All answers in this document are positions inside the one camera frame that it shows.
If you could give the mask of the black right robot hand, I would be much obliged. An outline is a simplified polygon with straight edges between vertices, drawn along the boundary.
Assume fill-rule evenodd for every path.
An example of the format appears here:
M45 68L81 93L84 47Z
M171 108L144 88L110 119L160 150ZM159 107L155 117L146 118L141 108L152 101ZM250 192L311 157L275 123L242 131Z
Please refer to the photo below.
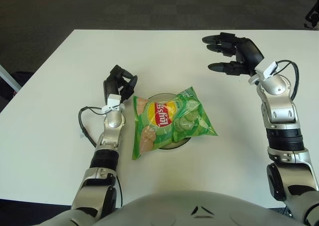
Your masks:
M208 68L215 72L234 76L241 74L253 76L256 74L255 67L264 59L263 54L251 39L237 37L232 33L222 32L219 35L205 36L202 42L210 51L236 58L235 61L229 63L220 62L208 65Z

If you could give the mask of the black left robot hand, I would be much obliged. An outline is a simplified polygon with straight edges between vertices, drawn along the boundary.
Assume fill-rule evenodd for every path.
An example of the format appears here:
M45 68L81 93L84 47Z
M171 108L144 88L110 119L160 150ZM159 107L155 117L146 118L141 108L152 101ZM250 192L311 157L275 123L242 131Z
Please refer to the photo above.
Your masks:
M110 71L110 75L103 82L105 103L107 104L110 94L120 95L121 103L129 99L134 93L137 80L137 75L133 76L119 65L115 65Z

